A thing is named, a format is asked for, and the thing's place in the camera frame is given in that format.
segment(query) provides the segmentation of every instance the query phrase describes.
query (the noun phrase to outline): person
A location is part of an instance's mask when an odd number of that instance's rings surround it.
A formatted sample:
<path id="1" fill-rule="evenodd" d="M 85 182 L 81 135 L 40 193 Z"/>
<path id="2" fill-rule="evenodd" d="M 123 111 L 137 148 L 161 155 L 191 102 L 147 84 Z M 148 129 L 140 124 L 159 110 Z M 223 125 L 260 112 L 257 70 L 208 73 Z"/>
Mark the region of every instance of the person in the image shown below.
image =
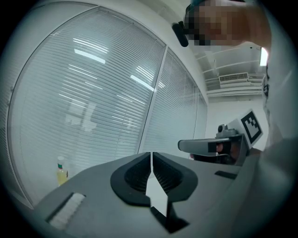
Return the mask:
<path id="1" fill-rule="evenodd" d="M 260 3 L 234 0 L 194 0 L 184 18 L 189 38 L 200 45 L 238 46 L 252 42 L 268 53 L 262 83 L 263 108 L 269 125 L 266 148 L 298 136 L 298 66 L 293 42 Z M 223 145 L 218 144 L 221 152 Z M 231 146 L 237 156 L 237 147 Z M 260 153 L 253 149 L 251 153 Z"/>

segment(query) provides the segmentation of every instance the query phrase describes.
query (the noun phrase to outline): white ceiling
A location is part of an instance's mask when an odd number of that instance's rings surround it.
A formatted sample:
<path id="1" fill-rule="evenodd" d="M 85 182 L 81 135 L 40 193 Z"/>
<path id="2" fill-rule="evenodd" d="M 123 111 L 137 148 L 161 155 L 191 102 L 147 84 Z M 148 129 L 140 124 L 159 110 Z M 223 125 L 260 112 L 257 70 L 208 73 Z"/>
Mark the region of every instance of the white ceiling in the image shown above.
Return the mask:
<path id="1" fill-rule="evenodd" d="M 166 19 L 170 24 L 181 21 L 190 0 L 138 0 Z M 218 76 L 232 73 L 265 73 L 259 65 L 260 47 L 246 42 L 237 47 L 195 46 L 190 41 L 194 56 L 200 65 L 208 90 L 219 89 Z"/>

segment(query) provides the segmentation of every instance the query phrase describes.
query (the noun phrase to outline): vent grille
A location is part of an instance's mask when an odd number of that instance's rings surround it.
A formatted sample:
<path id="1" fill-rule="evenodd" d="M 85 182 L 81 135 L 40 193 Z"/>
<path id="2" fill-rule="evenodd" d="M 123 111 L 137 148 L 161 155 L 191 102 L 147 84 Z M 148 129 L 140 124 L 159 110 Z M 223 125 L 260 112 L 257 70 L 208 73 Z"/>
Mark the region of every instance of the vent grille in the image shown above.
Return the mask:
<path id="1" fill-rule="evenodd" d="M 241 80 L 243 82 L 248 79 L 248 73 L 236 73 L 236 74 L 229 74 L 224 76 L 219 76 L 219 82 L 227 82 L 227 81 L 234 81 L 234 80 Z"/>

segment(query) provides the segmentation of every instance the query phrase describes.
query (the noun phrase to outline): window blind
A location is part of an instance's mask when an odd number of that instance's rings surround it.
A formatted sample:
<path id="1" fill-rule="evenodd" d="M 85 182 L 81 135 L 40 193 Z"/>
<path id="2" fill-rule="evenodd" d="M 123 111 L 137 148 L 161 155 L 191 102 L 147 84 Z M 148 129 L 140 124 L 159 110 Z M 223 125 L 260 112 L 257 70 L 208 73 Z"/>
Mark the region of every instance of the window blind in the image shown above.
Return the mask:
<path id="1" fill-rule="evenodd" d="M 73 18 L 38 47 L 11 109 L 21 125 L 14 159 L 24 163 L 35 203 L 57 187 L 58 156 L 72 177 L 135 154 L 164 50 L 141 25 L 104 8 Z"/>
<path id="2" fill-rule="evenodd" d="M 194 137 L 198 88 L 171 50 L 167 52 L 157 89 L 141 151 L 188 157 L 177 143 Z"/>

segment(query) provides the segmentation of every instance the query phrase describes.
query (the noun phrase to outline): bottle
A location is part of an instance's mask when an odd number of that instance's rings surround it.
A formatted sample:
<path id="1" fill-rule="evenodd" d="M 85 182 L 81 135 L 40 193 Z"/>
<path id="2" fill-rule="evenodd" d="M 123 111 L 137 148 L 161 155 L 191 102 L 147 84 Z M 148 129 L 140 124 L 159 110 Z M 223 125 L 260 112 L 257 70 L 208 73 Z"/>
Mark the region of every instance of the bottle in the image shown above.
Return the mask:
<path id="1" fill-rule="evenodd" d="M 64 184 L 68 178 L 68 171 L 63 169 L 64 157 L 58 156 L 58 170 L 57 170 L 57 179 L 59 186 Z"/>

